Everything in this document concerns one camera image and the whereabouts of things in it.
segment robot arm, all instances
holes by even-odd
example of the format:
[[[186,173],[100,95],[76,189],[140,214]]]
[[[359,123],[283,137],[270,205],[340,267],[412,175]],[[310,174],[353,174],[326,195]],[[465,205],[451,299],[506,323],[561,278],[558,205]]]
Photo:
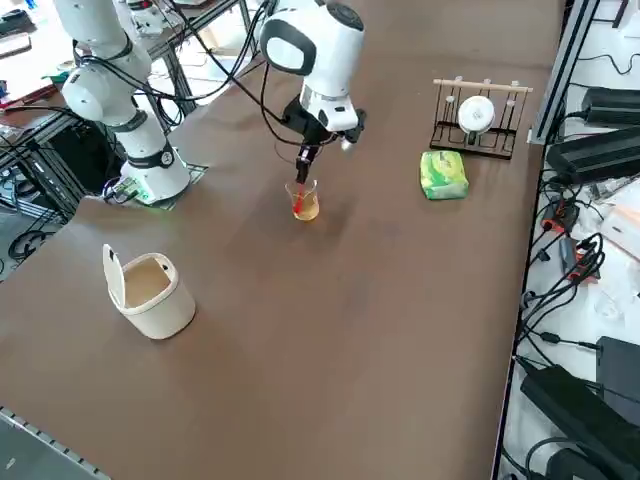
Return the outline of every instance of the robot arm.
[[[111,0],[54,0],[54,4],[67,33],[87,45],[94,57],[146,81],[151,58],[122,29]],[[62,95],[75,113],[114,132],[127,153],[123,176],[135,180],[138,198],[151,204],[182,192],[190,177],[158,119],[133,104],[135,90],[99,63],[86,63],[69,76]]]
[[[343,137],[343,149],[356,143],[364,129],[365,113],[349,96],[364,24],[346,5],[323,0],[280,2],[261,35],[262,53],[277,70],[304,77],[299,98],[284,111],[285,126],[304,137],[296,160],[297,182],[304,184],[322,142]]]
[[[340,3],[309,2],[306,8],[280,6],[265,23],[260,46],[277,70],[304,77],[300,105],[329,132],[358,126],[349,97],[364,24]]]

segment power cable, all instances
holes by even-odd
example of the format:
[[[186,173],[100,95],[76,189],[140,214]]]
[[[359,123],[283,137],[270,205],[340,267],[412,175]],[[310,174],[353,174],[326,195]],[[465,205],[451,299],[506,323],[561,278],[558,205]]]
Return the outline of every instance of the power cable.
[[[531,449],[527,452],[527,457],[524,463],[527,480],[536,480],[537,478],[540,478],[540,477],[536,477],[535,472],[531,470],[531,459],[533,458],[533,455],[536,453],[536,451],[538,451],[540,448],[544,447],[545,445],[563,444],[563,443],[575,445],[582,450],[588,451],[591,454],[595,454],[597,457],[603,460],[609,468],[611,468],[615,472],[627,470],[627,468],[625,468],[626,467],[625,464],[623,464],[618,459],[613,457],[613,455],[611,455],[610,453],[604,450],[600,450],[597,447],[589,445],[588,443],[582,442],[580,440],[566,438],[566,437],[551,437],[551,438],[547,438],[545,440],[539,441],[533,447],[531,447]]]
[[[267,65],[265,66],[264,69],[264,76],[262,77],[262,87],[260,88],[260,113],[262,114],[262,119],[264,120],[264,123],[267,125],[267,128],[269,129],[269,131],[271,132],[271,134],[280,142],[286,144],[286,145],[294,145],[297,147],[323,147],[325,145],[328,145],[332,142],[334,142],[336,140],[336,136],[331,135],[331,137],[329,138],[329,140],[326,140],[324,142],[320,142],[317,145],[309,145],[309,144],[305,144],[305,143],[301,143],[301,142],[294,142],[291,140],[287,140],[285,138],[282,138],[280,135],[278,135],[278,133],[274,130],[274,128],[271,126],[271,124],[269,123],[269,119],[267,118],[267,111],[266,108],[264,107],[264,97],[265,97],[265,90],[267,88],[267,78],[269,77],[269,64],[267,63]]]
[[[514,357],[515,357],[516,360],[518,360],[518,363],[521,363],[520,361],[524,360],[524,361],[527,361],[527,362],[531,362],[531,363],[533,363],[535,365],[538,365],[538,366],[540,366],[542,368],[547,368],[549,366],[553,367],[553,366],[556,365],[555,363],[551,364],[551,365],[547,365],[545,363],[539,362],[539,361],[534,360],[532,358],[525,357],[524,355],[517,355],[516,354],[516,355],[514,355]],[[580,377],[574,377],[574,378],[576,378],[577,380],[580,380],[581,382],[584,382],[584,384],[589,388],[592,388],[594,390],[598,390],[599,392],[606,391],[606,392],[609,392],[611,395],[615,395],[615,396],[623,398],[623,399],[625,399],[625,400],[627,400],[629,402],[637,403],[638,405],[640,405],[640,399],[637,399],[637,398],[634,398],[634,397],[630,397],[629,395],[624,395],[623,393],[620,393],[620,392],[616,392],[615,390],[613,390],[611,388],[605,387],[602,383],[592,382],[591,380],[586,380],[586,379],[580,378]]]
[[[531,312],[529,312],[525,317],[521,319],[516,333],[516,343],[520,343],[527,335],[527,328],[534,329],[540,323],[542,318],[548,315],[551,311],[557,309],[558,306],[553,307],[551,310],[545,312],[540,318],[536,320],[536,322],[534,322],[533,326],[529,327],[528,323],[535,314],[553,303],[557,298],[560,297],[560,295],[564,294],[569,289],[576,288],[580,283],[582,283],[585,279],[591,276],[602,266],[602,263],[605,259],[603,247],[604,239],[600,233],[594,233],[593,235],[585,238],[577,244],[576,248],[585,249],[584,256],[582,257],[582,259],[576,260],[576,262],[570,268],[566,269],[566,273],[547,292],[545,292],[543,295],[534,297],[538,300],[538,303],[535,305],[535,307],[533,307]],[[588,257],[590,259],[589,263],[586,265],[584,265],[585,257]],[[579,271],[577,275],[575,275],[576,268],[578,266],[583,266],[585,268],[584,270]],[[574,275],[574,278],[570,279],[568,285],[560,287],[563,282],[569,280],[570,275]],[[569,302],[573,300],[573,298],[575,298],[575,294],[577,294],[577,290],[574,292],[574,294],[572,294]]]
[[[179,7],[175,4],[175,2],[173,0],[167,0],[171,3],[172,8],[174,9],[174,11],[178,14],[178,16],[180,16],[180,18],[182,19],[182,21],[184,22],[186,28],[188,28],[192,34],[198,39],[198,41],[201,43],[202,47],[205,49],[205,51],[207,52],[207,54],[210,56],[210,58],[213,60],[213,62],[218,66],[218,68],[220,68],[226,75],[227,78],[225,79],[225,81],[222,83],[222,85],[220,85],[219,87],[217,87],[215,90],[202,94],[202,95],[191,95],[191,96],[186,96],[186,97],[180,97],[178,95],[172,95],[166,92],[163,92],[161,90],[158,90],[154,87],[151,87],[150,85],[141,82],[140,80],[138,80],[137,78],[133,77],[132,75],[128,74],[127,72],[125,72],[124,70],[122,70],[120,67],[118,67],[117,65],[113,64],[111,59],[103,59],[100,57],[96,57],[94,55],[84,55],[84,56],[79,56],[78,53],[75,51],[75,43],[74,43],[74,57],[76,58],[76,63],[78,63],[79,65],[82,64],[96,64],[96,65],[100,65],[102,67],[104,67],[105,69],[107,69],[109,72],[111,72],[113,75],[115,75],[117,78],[119,78],[120,80],[122,80],[123,82],[125,82],[126,84],[141,90],[144,94],[147,94],[149,96],[153,96],[153,97],[160,97],[160,98],[164,98],[167,100],[173,100],[175,102],[187,102],[187,101],[197,101],[197,100],[203,100],[207,97],[210,97],[211,95],[216,94],[217,92],[219,92],[220,90],[222,90],[229,81],[233,81],[234,83],[236,83],[236,85],[238,85],[238,87],[243,90],[250,98],[252,98],[252,100],[256,103],[258,103],[258,100],[255,98],[255,96],[253,96],[253,94],[246,89],[246,87],[244,87],[244,85],[242,85],[241,83],[239,83],[237,81],[237,79],[234,77],[235,73],[237,72],[237,69],[240,67],[242,61],[244,60],[244,57],[246,56],[246,52],[249,48],[250,45],[250,41],[253,38],[253,34],[255,31],[255,28],[257,26],[258,20],[261,17],[262,12],[264,11],[264,8],[267,4],[267,2],[263,2],[263,4],[261,5],[262,8],[259,8],[258,12],[256,13],[256,15],[254,15],[254,18],[250,24],[249,27],[249,33],[247,34],[247,38],[245,40],[245,43],[242,46],[241,49],[241,53],[238,56],[238,58],[236,59],[236,62],[234,64],[234,66],[232,67],[232,71],[229,72],[227,71],[227,69],[224,67],[224,65],[222,65],[217,58],[215,58],[215,56],[211,53],[211,51],[206,47],[206,45],[204,44],[204,41],[202,41],[202,38],[200,37],[199,33],[197,32],[197,30],[195,29],[195,27],[193,27],[193,25],[191,24],[190,20],[184,15],[184,13],[179,9]],[[271,112],[270,110],[268,110],[269,115],[273,116],[273,118],[275,118],[277,121],[281,121],[281,119],[279,117],[277,117],[273,112]]]
[[[595,57],[578,58],[578,61],[580,61],[580,62],[590,62],[591,60],[598,60],[600,58],[607,58],[607,59],[609,59],[609,62],[611,62],[611,65],[613,66],[613,68],[615,68],[615,70],[618,73],[618,75],[627,75],[633,69],[633,59],[635,57],[640,57],[640,53],[634,53],[633,55],[631,55],[629,57],[629,65],[628,65],[627,69],[624,70],[624,71],[618,66],[618,64],[613,59],[613,57],[611,55],[609,55],[608,53],[605,53],[603,55],[596,55]]]

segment black device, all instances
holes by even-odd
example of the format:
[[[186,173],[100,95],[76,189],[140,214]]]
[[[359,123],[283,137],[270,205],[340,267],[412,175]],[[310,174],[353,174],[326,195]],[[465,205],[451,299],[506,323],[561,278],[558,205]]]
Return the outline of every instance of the black device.
[[[547,161],[567,184],[635,175],[640,172],[640,127],[552,145]]]
[[[24,10],[15,9],[0,16],[0,37],[10,33],[32,32],[33,30],[35,30],[35,25]]]
[[[360,138],[360,134],[364,130],[364,121],[366,119],[366,113],[362,109],[356,109],[358,115],[358,125],[351,130],[341,132],[344,134],[344,138],[350,143],[356,143]],[[324,112],[320,112],[320,120],[317,120],[313,115],[307,112],[300,105],[300,100],[295,97],[284,108],[282,125],[299,133],[304,137],[302,144],[300,145],[300,151],[296,157],[296,169],[298,174],[296,176],[296,182],[304,184],[307,181],[309,175],[309,169],[313,160],[318,155],[320,148],[323,144],[328,142],[333,133],[326,130],[326,115]]]
[[[550,197],[549,204],[545,208],[544,215],[540,221],[540,226],[545,230],[570,233],[579,215],[580,207],[574,201],[567,200],[558,193]]]
[[[597,344],[596,381],[605,388],[630,398],[640,399],[640,346],[610,337]],[[602,398],[625,420],[640,426],[640,405],[603,390]]]
[[[93,125],[68,127],[50,143],[87,192],[100,195],[106,181],[120,175],[124,160]]]
[[[617,128],[640,125],[640,91],[591,87],[582,99],[589,124]]]
[[[640,479],[638,427],[561,366],[537,369],[527,362],[522,365],[527,376],[520,390],[569,439],[590,447],[584,453],[592,465],[607,479]]]
[[[549,480],[610,480],[587,457],[568,448],[551,455],[545,476]]]
[[[587,248],[578,248],[578,241],[571,237],[560,239],[560,259],[562,260],[562,270],[569,280],[576,280],[591,269],[596,252]],[[600,269],[592,272],[586,282],[595,282],[600,279]]]

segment table surface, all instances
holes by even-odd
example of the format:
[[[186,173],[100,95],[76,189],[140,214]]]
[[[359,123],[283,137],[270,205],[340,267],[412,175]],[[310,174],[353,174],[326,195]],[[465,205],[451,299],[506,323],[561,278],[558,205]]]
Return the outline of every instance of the table surface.
[[[367,26],[352,93],[368,120],[351,156],[331,146],[314,164],[320,216],[293,219],[294,168],[230,89],[171,137],[210,165],[175,210],[85,199],[2,285],[0,403],[117,479],[490,476],[541,161],[526,126],[562,6],[350,4]],[[513,159],[466,155],[469,197],[430,202],[432,79],[456,75],[535,92]],[[245,78],[258,91],[261,72]],[[268,104],[299,88],[274,75]],[[140,335],[110,304],[103,243],[171,258],[191,325]]]

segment wire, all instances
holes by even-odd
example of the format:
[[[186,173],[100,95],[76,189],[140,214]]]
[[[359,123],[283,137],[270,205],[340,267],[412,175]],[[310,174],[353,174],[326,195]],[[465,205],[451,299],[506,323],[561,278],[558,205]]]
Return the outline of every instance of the wire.
[[[322,147],[324,145],[328,145],[332,142],[335,141],[336,136],[332,135],[331,138],[329,138],[329,140],[326,140],[324,142],[320,142],[317,145],[309,145],[309,144],[305,144],[305,143],[300,143],[300,142],[293,142],[291,140],[287,140],[285,138],[282,138],[280,135],[278,135],[278,133],[273,129],[273,127],[271,126],[271,124],[269,123],[269,119],[267,118],[266,115],[266,110],[264,107],[264,97],[265,97],[265,90],[267,88],[267,78],[269,77],[269,64],[267,63],[264,69],[264,76],[262,77],[262,87],[260,88],[260,113],[262,114],[262,118],[264,120],[264,123],[267,124],[267,128],[269,129],[269,131],[271,132],[271,134],[280,142],[286,144],[286,145],[294,145],[297,147]]]
[[[600,210],[598,210],[596,207],[594,207],[593,205],[591,205],[591,202],[587,203],[587,202],[583,202],[582,200],[575,200],[574,203],[577,203],[579,205],[584,205],[587,208],[590,208],[592,210],[594,210],[598,216],[600,217],[600,219],[604,222],[604,217],[602,216],[602,214],[600,213]]]
[[[531,267],[531,265],[533,265],[535,263],[536,260],[538,260],[539,258],[544,258],[544,254],[547,253],[547,251],[556,243],[558,242],[558,240],[560,240],[562,237],[564,237],[567,234],[566,231],[562,231],[560,232],[558,235],[556,235],[554,237],[553,240],[551,240],[549,243],[547,243],[544,247],[542,247],[540,250],[538,250],[538,252],[536,253],[535,257],[533,257],[531,260],[529,260],[529,264],[527,265],[528,267]]]
[[[551,127],[549,128],[549,136],[551,138],[556,137],[558,132],[560,131],[560,126],[562,125],[562,123],[565,120],[568,120],[569,118],[581,118],[584,120],[587,118],[587,112],[586,111],[570,112],[558,117],[557,119],[554,120],[554,122],[551,124]]]
[[[531,242],[531,248],[535,247],[535,246],[536,246],[536,244],[537,244],[540,240],[542,240],[542,237],[544,237],[544,234],[545,234],[545,233],[547,233],[548,231],[549,231],[549,230],[542,230],[542,232],[540,232],[540,235],[538,235],[538,236],[536,237],[536,239],[535,239],[533,242]]]
[[[273,150],[276,152],[276,155],[278,155],[278,157],[280,157],[280,159],[284,162],[287,162],[290,165],[295,165],[296,162],[295,160],[289,160],[286,157],[283,157],[282,154],[280,153],[280,151],[278,150],[278,141],[274,140],[273,141]],[[316,159],[320,157],[320,155],[322,155],[322,152],[324,152],[324,147],[320,147],[320,150],[318,151],[318,154],[316,155]]]
[[[596,55],[595,57],[587,57],[587,58],[578,58],[578,61],[581,62],[589,62],[591,60],[598,60],[600,58],[608,58],[609,61],[611,62],[611,65],[613,66],[613,68],[615,68],[616,72],[618,73],[618,75],[627,75],[629,72],[631,72],[631,70],[633,69],[633,59],[634,57],[640,57],[640,53],[634,53],[633,55],[631,55],[629,57],[629,66],[627,67],[626,70],[622,71],[620,69],[620,67],[618,66],[618,64],[616,63],[616,61],[613,59],[613,57],[611,55],[609,55],[608,53],[605,53],[603,55]]]
[[[604,259],[605,259],[605,253],[603,251],[603,247],[604,247],[604,238],[602,237],[602,234],[600,233],[594,233],[593,235],[585,238],[584,240],[582,240],[581,242],[578,243],[577,245],[578,248],[583,249],[584,247],[588,247],[585,248],[585,254],[583,255],[582,259],[578,259],[576,260],[576,262],[570,267],[566,269],[566,273],[543,295],[540,296],[536,296],[535,298],[538,299],[538,303],[535,305],[535,307],[533,307],[533,309],[531,310],[531,312],[529,312],[524,318],[521,319],[519,325],[518,325],[518,329],[516,332],[516,336],[517,336],[517,340],[516,340],[516,344],[520,343],[528,334],[529,330],[533,330],[535,329],[535,327],[542,321],[542,319],[544,317],[546,317],[547,315],[549,315],[551,312],[557,310],[558,308],[567,305],[569,302],[571,302],[575,296],[577,295],[577,286],[582,283],[585,279],[587,279],[589,276],[591,276],[594,272],[596,272],[603,264]],[[584,262],[584,258],[588,257],[589,258],[589,263],[586,265],[586,268],[582,271],[579,271],[578,274],[576,275],[576,268]],[[564,287],[560,287],[560,285],[564,282],[570,279],[570,283],[567,286]],[[571,297],[559,304],[556,305],[554,307],[552,307],[551,309],[549,309],[548,311],[546,311],[545,313],[543,313],[535,322],[532,326],[529,326],[528,323],[531,320],[531,318],[537,314],[538,312],[540,312],[543,308],[545,308],[546,306],[550,305],[551,303],[553,303],[556,299],[558,299],[561,295],[563,295],[565,292],[567,292],[568,290],[570,290],[571,288],[574,289]]]
[[[595,388],[597,390],[604,390],[605,392],[609,392],[611,395],[615,395],[616,397],[620,397],[620,398],[622,398],[624,400],[627,400],[627,401],[632,402],[632,403],[637,403],[638,405],[640,405],[640,400],[638,400],[637,398],[633,398],[633,397],[630,397],[630,396],[625,395],[623,393],[616,392],[615,390],[612,390],[612,389],[610,389],[608,387],[605,387],[602,383],[589,382],[587,380],[585,380],[585,383],[587,383],[587,386],[591,386],[591,387],[593,387],[593,388]]]
[[[253,72],[256,68],[261,67],[262,65],[264,65],[266,63],[266,60],[260,60],[258,63],[256,63],[255,65],[251,66],[250,68],[248,68],[247,70],[245,70],[244,72],[242,72],[240,74],[240,76],[238,78],[242,78],[246,75],[249,75],[251,72]]]
[[[543,340],[546,343],[550,343],[552,345],[558,345],[558,344],[566,344],[566,345],[575,345],[577,347],[584,347],[584,348],[588,348],[590,350],[594,350],[594,351],[600,351],[602,350],[602,347],[600,347],[599,345],[592,343],[592,342],[583,342],[583,341],[574,341],[574,340],[565,340],[562,337],[560,337],[560,335],[556,334],[556,333],[552,333],[552,332],[535,332],[533,330],[529,330],[529,333],[532,333],[534,335],[537,335],[538,337],[540,337],[541,340]]]
[[[571,137],[593,137],[595,135],[600,135],[599,133],[571,133],[569,135],[564,135],[562,137],[562,141],[564,142],[567,138]]]
[[[231,71],[227,71],[227,69],[224,67],[224,65],[222,65],[217,58],[215,58],[215,56],[211,53],[211,51],[209,49],[207,49],[204,41],[202,40],[202,38],[200,37],[198,31],[193,27],[193,25],[191,24],[190,20],[184,15],[184,13],[177,7],[177,5],[175,4],[175,2],[173,0],[167,0],[168,2],[171,3],[173,10],[180,16],[180,18],[182,19],[182,21],[184,22],[186,28],[188,28],[192,34],[198,39],[198,41],[200,42],[200,44],[202,45],[202,47],[205,49],[205,51],[207,52],[207,54],[209,55],[209,57],[213,60],[213,62],[218,66],[218,68],[220,68],[226,75],[227,78],[224,80],[224,82],[222,83],[222,85],[220,85],[219,87],[217,87],[216,89],[214,89],[211,92],[202,94],[202,95],[191,95],[191,96],[186,96],[186,97],[180,97],[177,95],[172,95],[166,92],[163,92],[161,90],[158,90],[154,87],[151,87],[150,85],[141,82],[140,80],[138,80],[137,78],[133,77],[132,75],[128,74],[127,72],[125,72],[124,70],[122,70],[121,68],[119,68],[117,65],[111,63],[111,61],[109,60],[105,60],[103,58],[100,57],[96,57],[94,55],[84,55],[81,57],[78,57],[78,63],[79,64],[96,64],[96,65],[100,65],[102,67],[104,67],[105,69],[107,69],[109,72],[111,72],[113,75],[115,75],[116,77],[118,77],[120,80],[122,80],[123,82],[125,82],[126,84],[141,90],[144,94],[150,95],[150,96],[154,96],[154,97],[161,97],[167,100],[173,100],[175,102],[187,102],[187,101],[197,101],[197,100],[203,100],[207,97],[210,97],[216,93],[218,93],[220,90],[222,90],[229,81],[233,81],[236,85],[238,85],[238,87],[245,92],[254,102],[258,103],[258,100],[255,98],[255,96],[246,89],[246,87],[244,87],[244,85],[242,85],[241,83],[239,83],[237,81],[237,79],[234,77],[235,73],[237,72],[237,69],[240,67],[240,65],[242,64],[242,61],[244,60],[244,57],[246,56],[246,52],[249,48],[251,39],[253,38],[253,34],[255,31],[255,28],[257,26],[258,20],[260,19],[262,12],[264,11],[264,8],[266,6],[266,1],[263,2],[263,4],[261,5],[261,8],[258,9],[258,12],[254,15],[254,18],[249,26],[249,32],[247,34],[247,38],[245,40],[245,43],[243,44],[240,54],[238,55],[238,58],[236,59],[236,62],[234,63]],[[273,116],[273,118],[277,119],[278,121],[281,121],[279,117],[277,117],[273,112],[271,112],[270,110],[267,110],[267,112],[269,113],[269,115]]]
[[[539,441],[533,447],[531,447],[531,449],[527,452],[527,457],[524,462],[524,468],[526,471],[527,480],[535,480],[536,478],[534,476],[535,472],[531,471],[531,459],[533,458],[533,455],[540,448],[552,443],[556,443],[556,444],[569,443],[581,448],[582,450],[589,451],[590,453],[598,456],[601,460],[604,460],[604,462],[609,466],[609,468],[611,468],[616,472],[619,472],[621,468],[624,468],[624,464],[622,464],[622,462],[614,458],[611,454],[603,450],[600,450],[596,447],[593,447],[585,442],[582,442],[580,440],[574,440],[571,438],[566,438],[566,437],[551,437],[551,438],[547,438],[545,440]]]
[[[244,57],[246,56],[246,52],[249,48],[249,45],[251,44],[251,41],[253,40],[253,34],[255,31],[255,28],[257,26],[258,23],[258,19],[260,18],[260,16],[262,15],[262,13],[264,12],[268,1],[265,0],[260,7],[258,8],[258,10],[256,11],[253,20],[251,21],[251,24],[249,26],[248,29],[248,33],[247,33],[247,38],[245,40],[245,43],[242,45],[242,49],[241,49],[241,53],[240,55],[238,55],[238,58],[236,59],[236,63],[234,64],[234,66],[231,68],[231,72],[227,71],[227,69],[224,67],[224,65],[222,65],[222,63],[220,63],[220,61],[215,57],[215,55],[211,52],[210,49],[207,48],[207,45],[204,43],[204,40],[202,40],[202,37],[200,36],[200,34],[198,33],[198,31],[196,30],[196,28],[191,24],[191,21],[185,16],[185,14],[182,12],[182,10],[180,10],[178,8],[178,6],[176,5],[174,0],[166,0],[167,2],[169,2],[171,4],[171,6],[173,7],[174,11],[178,14],[178,16],[182,19],[182,21],[184,22],[184,24],[187,26],[187,28],[189,28],[189,30],[191,31],[192,35],[196,38],[196,40],[198,40],[198,43],[200,43],[200,45],[202,46],[202,48],[206,51],[206,53],[209,55],[209,58],[211,58],[211,60],[213,61],[213,63],[216,64],[216,66],[222,70],[226,75],[227,78],[225,79],[225,81],[223,82],[223,84],[218,87],[216,90],[214,90],[214,92],[207,94],[204,98],[211,96],[213,93],[217,93],[218,91],[220,91],[222,88],[224,88],[224,86],[226,86],[226,84],[229,81],[232,81],[233,83],[235,83],[238,88],[240,88],[240,90],[242,90],[251,100],[253,100],[254,103],[260,105],[261,109],[264,109],[271,117],[273,117],[277,122],[282,123],[282,119],[280,117],[278,117],[276,114],[274,114],[271,110],[266,109],[264,107],[264,105],[262,105],[260,103],[260,101],[255,97],[255,95],[253,95],[253,93],[251,93],[250,90],[248,90],[236,77],[235,74],[237,73],[238,68],[240,67],[240,65],[242,64],[242,61],[244,60]]]
[[[536,342],[533,341],[533,337],[531,337],[531,332],[527,332],[525,334],[525,338],[527,340],[529,340],[529,343],[531,344],[531,346],[534,348],[534,350],[536,352],[538,352],[538,355],[540,355],[540,357],[542,357],[542,359],[547,362],[547,365],[552,367],[555,365],[555,363],[549,358],[547,357],[547,355],[545,355],[545,353],[542,351],[542,349],[538,346],[538,344]]]
[[[536,365],[540,365],[541,367],[544,367],[544,368],[548,367],[546,363],[539,362],[538,360],[533,360],[532,358],[525,357],[524,355],[515,354],[514,357],[519,360],[526,360],[527,362],[535,363]]]
[[[569,85],[572,85],[574,87],[580,87],[580,88],[607,88],[601,85],[585,85],[584,83],[577,83],[577,82],[569,82]]]
[[[507,461],[508,461],[511,465],[513,465],[513,468],[515,468],[515,469],[516,469],[518,472],[520,472],[522,475],[526,475],[526,474],[527,474],[527,470],[526,470],[522,465],[520,465],[518,462],[516,462],[516,460],[515,460],[511,455],[509,455],[509,452],[507,452],[507,449],[506,449],[506,448],[504,448],[504,446],[503,446],[503,447],[502,447],[502,449],[501,449],[501,453],[502,453],[502,456],[503,456],[504,458],[506,458],[506,459],[507,459]]]

